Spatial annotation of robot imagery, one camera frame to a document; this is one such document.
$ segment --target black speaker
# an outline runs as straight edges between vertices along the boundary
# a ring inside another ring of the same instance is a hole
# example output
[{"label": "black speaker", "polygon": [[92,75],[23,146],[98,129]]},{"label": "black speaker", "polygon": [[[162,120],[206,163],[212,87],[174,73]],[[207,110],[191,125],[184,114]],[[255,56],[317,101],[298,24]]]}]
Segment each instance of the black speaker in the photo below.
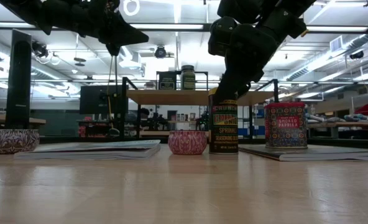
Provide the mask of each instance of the black speaker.
[{"label": "black speaker", "polygon": [[13,29],[7,90],[7,129],[29,128],[31,53],[31,36]]}]

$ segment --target monitor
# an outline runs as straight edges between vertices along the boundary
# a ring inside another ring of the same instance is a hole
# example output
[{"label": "monitor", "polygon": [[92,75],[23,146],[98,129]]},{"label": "monitor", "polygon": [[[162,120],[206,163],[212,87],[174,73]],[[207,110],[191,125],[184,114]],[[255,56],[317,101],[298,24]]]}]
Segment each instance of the monitor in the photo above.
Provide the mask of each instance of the monitor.
[{"label": "monitor", "polygon": [[[116,99],[116,88],[110,85],[108,94],[111,101],[111,112],[115,112],[116,104],[118,109],[121,109],[122,103],[122,85],[117,86],[118,98]],[[124,100],[126,111],[128,112],[129,99]],[[82,86],[80,89],[80,114],[109,114],[107,86]]]}]

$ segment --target pink patterned bowl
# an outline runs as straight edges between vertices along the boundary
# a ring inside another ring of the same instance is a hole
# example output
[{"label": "pink patterned bowl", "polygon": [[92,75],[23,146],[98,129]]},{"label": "pink patterned bowl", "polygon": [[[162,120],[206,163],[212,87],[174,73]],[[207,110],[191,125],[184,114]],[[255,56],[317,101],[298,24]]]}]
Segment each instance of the pink patterned bowl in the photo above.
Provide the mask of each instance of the pink patterned bowl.
[{"label": "pink patterned bowl", "polygon": [[30,152],[39,145],[39,131],[34,129],[0,129],[0,154]]},{"label": "pink patterned bowl", "polygon": [[168,145],[176,155],[200,155],[208,140],[204,131],[171,131]]}]

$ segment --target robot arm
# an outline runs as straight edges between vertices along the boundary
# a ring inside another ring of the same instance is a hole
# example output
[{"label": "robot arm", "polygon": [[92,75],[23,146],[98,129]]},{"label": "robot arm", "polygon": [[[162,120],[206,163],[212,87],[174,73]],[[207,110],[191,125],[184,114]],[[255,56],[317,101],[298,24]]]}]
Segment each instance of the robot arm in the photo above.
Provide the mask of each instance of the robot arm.
[{"label": "robot arm", "polygon": [[315,0],[221,0],[211,26],[209,53],[225,57],[224,73],[215,94],[217,101],[238,92],[244,95],[263,76],[263,68],[289,35],[306,32],[299,17]]},{"label": "robot arm", "polygon": [[149,40],[116,11],[120,0],[0,0],[0,3],[47,35],[52,27],[58,27],[77,32],[82,37],[97,38],[106,44],[111,55],[118,55],[121,46]]}]

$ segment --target green jar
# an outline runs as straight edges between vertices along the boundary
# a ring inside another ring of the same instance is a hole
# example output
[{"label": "green jar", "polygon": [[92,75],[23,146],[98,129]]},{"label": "green jar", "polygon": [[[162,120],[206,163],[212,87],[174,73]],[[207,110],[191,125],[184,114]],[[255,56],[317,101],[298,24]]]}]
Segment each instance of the green jar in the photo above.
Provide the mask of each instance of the green jar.
[{"label": "green jar", "polygon": [[195,90],[195,68],[192,65],[182,66],[182,90]]}]

